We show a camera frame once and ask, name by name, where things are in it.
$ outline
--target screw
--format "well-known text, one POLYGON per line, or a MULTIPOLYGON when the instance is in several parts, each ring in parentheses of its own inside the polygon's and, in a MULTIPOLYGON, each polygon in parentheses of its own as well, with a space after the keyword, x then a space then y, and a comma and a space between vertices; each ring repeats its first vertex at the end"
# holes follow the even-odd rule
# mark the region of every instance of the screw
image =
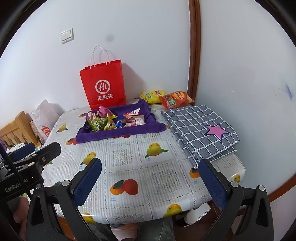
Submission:
POLYGON ((38 183, 37 185, 36 185, 36 187, 35 187, 36 189, 39 189, 39 188, 41 188, 41 184, 40 183, 38 183))
POLYGON ((261 191, 265 191, 265 187, 264 186, 262 186, 262 185, 259 185, 259 190, 261 190, 261 191))
POLYGON ((62 185, 64 187, 68 186, 69 184, 70 184, 70 181, 69 180, 65 180, 65 181, 62 182, 62 185))
POLYGON ((237 182, 231 182, 231 186, 233 186, 234 188, 237 188, 239 184, 237 182))

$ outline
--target shopping bag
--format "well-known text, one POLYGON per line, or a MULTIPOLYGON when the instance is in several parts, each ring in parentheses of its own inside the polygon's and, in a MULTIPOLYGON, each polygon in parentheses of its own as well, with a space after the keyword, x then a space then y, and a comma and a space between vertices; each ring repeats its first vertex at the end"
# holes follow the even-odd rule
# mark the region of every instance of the shopping bag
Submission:
POLYGON ((31 112, 30 116, 44 140, 48 138, 54 124, 59 119, 59 115, 46 99, 31 112))
POLYGON ((90 65, 80 71, 84 91, 92 110, 100 105, 105 107, 126 104, 124 92, 121 60, 109 60, 109 55, 101 46, 93 50, 90 65), (108 56, 105 63, 91 65, 94 60, 94 52, 100 48, 108 56))

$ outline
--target wall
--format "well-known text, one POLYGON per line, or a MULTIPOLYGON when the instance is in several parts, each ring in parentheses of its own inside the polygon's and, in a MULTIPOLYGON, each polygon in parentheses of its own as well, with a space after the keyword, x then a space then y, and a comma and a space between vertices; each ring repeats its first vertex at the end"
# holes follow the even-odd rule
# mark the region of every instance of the wall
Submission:
POLYGON ((185 91, 189 31, 188 0, 48 0, 0 59, 0 127, 44 98, 60 112, 88 105, 79 71, 98 44, 122 60, 127 98, 157 89, 185 91), (60 32, 69 28, 74 40, 61 44, 60 32))
MULTIPOLYGON (((236 154, 246 167, 241 186, 262 184, 271 193, 296 172, 296 48, 254 0, 200 3, 197 104, 215 110, 237 131, 236 154)), ((295 219, 295 203, 294 192, 272 204, 275 240, 295 219)))

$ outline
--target white bag handle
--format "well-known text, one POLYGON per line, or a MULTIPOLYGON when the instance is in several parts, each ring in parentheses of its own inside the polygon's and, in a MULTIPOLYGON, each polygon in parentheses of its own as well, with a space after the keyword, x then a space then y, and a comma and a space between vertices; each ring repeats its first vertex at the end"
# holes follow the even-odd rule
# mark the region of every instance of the white bag handle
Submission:
POLYGON ((103 49, 100 45, 97 45, 96 47, 94 47, 93 53, 92 53, 92 55, 91 55, 91 59, 94 60, 94 52, 96 51, 97 48, 100 48, 103 52, 106 52, 106 54, 107 54, 107 56, 108 56, 108 62, 110 63, 110 58, 109 58, 109 54, 108 54, 108 52, 107 52, 105 49, 103 49))

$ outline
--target human hand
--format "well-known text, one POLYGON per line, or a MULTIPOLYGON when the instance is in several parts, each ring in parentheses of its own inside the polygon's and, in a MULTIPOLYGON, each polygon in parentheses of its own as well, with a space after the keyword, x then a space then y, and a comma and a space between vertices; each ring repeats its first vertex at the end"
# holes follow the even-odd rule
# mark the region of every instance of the human hand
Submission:
POLYGON ((25 197, 20 197, 20 202, 16 211, 13 213, 13 219, 20 224, 19 235, 23 240, 26 240, 27 216, 29 211, 29 201, 25 197))

